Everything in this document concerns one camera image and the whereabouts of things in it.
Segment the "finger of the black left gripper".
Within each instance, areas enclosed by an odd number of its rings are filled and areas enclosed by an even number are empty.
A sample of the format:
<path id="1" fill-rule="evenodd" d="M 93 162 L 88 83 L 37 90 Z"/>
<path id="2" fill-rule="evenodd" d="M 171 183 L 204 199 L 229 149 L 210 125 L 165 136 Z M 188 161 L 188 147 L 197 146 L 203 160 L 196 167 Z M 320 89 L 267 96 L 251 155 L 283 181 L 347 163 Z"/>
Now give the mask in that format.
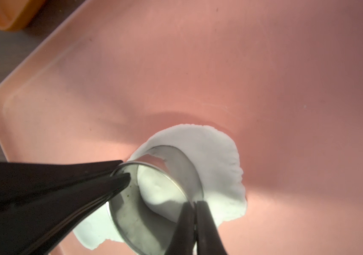
<path id="1" fill-rule="evenodd" d="M 0 204 L 111 174 L 122 160 L 81 164 L 0 162 Z"/>
<path id="2" fill-rule="evenodd" d="M 130 183 L 106 175 L 65 187 L 0 194 L 0 255 L 46 255 Z"/>

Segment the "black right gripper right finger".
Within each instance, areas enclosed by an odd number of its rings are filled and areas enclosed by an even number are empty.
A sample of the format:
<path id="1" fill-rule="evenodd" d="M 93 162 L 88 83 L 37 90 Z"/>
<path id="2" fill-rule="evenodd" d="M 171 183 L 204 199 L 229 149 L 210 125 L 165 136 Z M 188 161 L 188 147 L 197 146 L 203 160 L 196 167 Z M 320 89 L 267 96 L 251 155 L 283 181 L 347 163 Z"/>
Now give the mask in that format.
<path id="1" fill-rule="evenodd" d="M 227 255 L 209 205 L 198 201 L 196 208 L 196 243 L 198 255 Z"/>

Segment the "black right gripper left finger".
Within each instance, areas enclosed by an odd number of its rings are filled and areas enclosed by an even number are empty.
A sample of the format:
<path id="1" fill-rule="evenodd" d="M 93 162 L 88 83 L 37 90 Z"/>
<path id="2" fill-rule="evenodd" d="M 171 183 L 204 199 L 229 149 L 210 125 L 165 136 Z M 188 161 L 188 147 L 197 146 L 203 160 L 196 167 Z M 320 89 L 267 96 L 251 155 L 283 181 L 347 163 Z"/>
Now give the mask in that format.
<path id="1" fill-rule="evenodd" d="M 192 255 L 195 239 L 195 210 L 186 202 L 183 204 L 176 228 L 165 255 Z"/>

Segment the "white dough lump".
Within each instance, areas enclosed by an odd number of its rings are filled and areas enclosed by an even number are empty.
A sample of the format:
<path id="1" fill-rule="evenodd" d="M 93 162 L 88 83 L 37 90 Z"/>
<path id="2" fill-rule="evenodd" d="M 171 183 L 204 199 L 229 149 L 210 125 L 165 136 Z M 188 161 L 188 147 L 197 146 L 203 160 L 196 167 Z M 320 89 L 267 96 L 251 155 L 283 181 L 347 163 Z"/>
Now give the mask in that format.
<path id="1" fill-rule="evenodd" d="M 176 125 L 153 135 L 127 162 L 156 146 L 176 147 L 191 160 L 202 183 L 202 200 L 208 203 L 216 225 L 245 215 L 243 170 L 236 144 L 228 135 L 210 126 Z M 76 226 L 74 235 L 90 250 L 107 240 L 124 242 L 111 220 L 108 205 L 97 209 Z"/>

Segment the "pink silicone mat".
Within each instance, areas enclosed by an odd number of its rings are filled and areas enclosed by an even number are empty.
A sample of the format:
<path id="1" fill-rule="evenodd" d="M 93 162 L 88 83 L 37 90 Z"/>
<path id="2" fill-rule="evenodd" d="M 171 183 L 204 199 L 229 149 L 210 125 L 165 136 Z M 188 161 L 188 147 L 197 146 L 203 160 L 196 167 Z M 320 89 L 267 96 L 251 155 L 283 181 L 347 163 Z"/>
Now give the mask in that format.
<path id="1" fill-rule="evenodd" d="M 13 162 L 127 159 L 177 124 L 237 145 L 230 255 L 363 255 L 363 1 L 86 1 L 0 83 Z"/>

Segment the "round cut dough wrapper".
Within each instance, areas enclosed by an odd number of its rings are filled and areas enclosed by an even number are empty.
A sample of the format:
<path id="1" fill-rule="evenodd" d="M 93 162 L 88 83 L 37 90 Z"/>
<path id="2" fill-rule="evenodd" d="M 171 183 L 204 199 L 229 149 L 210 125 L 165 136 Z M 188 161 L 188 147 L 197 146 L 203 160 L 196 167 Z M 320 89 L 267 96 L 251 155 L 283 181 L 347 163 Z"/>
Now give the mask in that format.
<path id="1" fill-rule="evenodd" d="M 184 194 L 161 172 L 144 165 L 137 168 L 137 184 L 141 197 L 154 213 L 176 223 L 184 203 Z"/>

